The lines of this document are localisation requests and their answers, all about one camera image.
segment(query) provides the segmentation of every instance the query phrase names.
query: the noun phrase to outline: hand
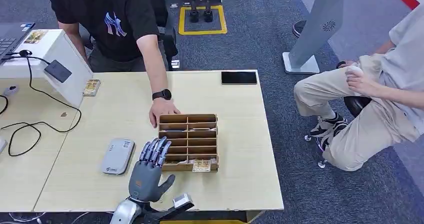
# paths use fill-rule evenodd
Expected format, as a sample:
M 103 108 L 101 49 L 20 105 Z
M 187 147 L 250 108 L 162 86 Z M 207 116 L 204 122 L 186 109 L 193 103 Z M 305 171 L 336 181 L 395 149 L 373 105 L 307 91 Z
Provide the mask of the hand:
M 383 85 L 367 78 L 361 71 L 347 70 L 346 75 L 349 75 L 346 79 L 349 89 L 361 95 L 378 97 L 383 91 Z
M 346 64 L 342 64 L 340 65 L 338 68 L 343 68 L 343 67 L 347 67 L 347 66 L 351 66 L 353 63 L 355 63 L 355 61 L 352 60 L 344 60 L 346 62 Z
M 168 114 L 181 114 L 181 112 L 175 107 L 172 100 L 166 100 L 164 98 L 154 99 L 148 114 L 152 126 L 156 128 L 159 116 Z
M 170 145 L 166 137 L 146 143 L 129 179 L 128 189 L 132 199 L 156 202 L 172 186 L 175 175 L 170 175 L 159 185 L 162 165 Z

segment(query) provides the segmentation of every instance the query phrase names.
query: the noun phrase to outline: metal robotic arm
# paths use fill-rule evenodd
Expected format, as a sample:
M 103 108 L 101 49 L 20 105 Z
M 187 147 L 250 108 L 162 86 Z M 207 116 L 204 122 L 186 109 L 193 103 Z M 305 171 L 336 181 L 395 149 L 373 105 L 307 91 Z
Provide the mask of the metal robotic arm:
M 159 224 L 161 220 L 170 219 L 194 206 L 187 193 L 175 198 L 173 207 L 166 211 L 157 211 L 150 206 L 150 202 L 158 201 L 175 180 L 175 175 L 170 175 L 158 186 L 170 145 L 166 137 L 145 144 L 129 179 L 129 197 L 118 205 L 110 224 L 132 224 L 139 218 L 140 223 Z

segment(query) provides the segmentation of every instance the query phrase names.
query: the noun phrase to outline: laptop keyboard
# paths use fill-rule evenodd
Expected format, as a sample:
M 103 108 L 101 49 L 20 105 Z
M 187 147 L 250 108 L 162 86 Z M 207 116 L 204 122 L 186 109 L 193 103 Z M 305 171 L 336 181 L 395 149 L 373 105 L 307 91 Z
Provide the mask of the laptop keyboard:
M 8 39 L 0 39 L 0 55 L 7 54 L 5 51 L 9 48 L 10 45 L 13 44 L 13 42 L 16 39 L 8 38 Z

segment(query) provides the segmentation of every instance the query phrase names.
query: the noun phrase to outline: sneaker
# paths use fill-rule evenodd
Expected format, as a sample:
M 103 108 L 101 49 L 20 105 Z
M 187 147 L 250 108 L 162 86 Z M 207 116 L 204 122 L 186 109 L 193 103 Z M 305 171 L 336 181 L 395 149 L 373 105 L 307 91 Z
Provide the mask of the sneaker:
M 324 152 L 327 146 L 329 146 L 330 142 L 333 140 L 333 138 L 339 134 L 343 129 L 347 127 L 348 123 L 346 121 L 338 121 L 334 126 L 334 131 L 327 136 L 325 136 L 320 143 L 320 149 Z
M 313 137 L 324 137 L 333 131 L 334 125 L 338 121 L 347 122 L 347 120 L 338 113 L 335 114 L 334 119 L 323 119 L 322 117 L 318 116 L 318 124 L 310 131 L 309 135 Z

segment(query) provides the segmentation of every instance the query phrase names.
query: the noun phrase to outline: beige pants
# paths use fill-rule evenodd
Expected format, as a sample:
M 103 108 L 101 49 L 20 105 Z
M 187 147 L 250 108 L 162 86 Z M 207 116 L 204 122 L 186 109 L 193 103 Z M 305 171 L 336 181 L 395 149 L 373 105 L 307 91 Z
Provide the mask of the beige pants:
M 380 57 L 361 56 L 359 61 L 364 74 L 375 81 L 382 70 Z M 326 115 L 332 111 L 329 100 L 354 95 L 347 86 L 345 71 L 346 67 L 299 81 L 294 87 L 294 98 L 300 114 Z M 373 98 L 360 115 L 330 141 L 322 156 L 342 170 L 355 171 L 384 148 L 418 138 L 418 130 L 392 101 Z

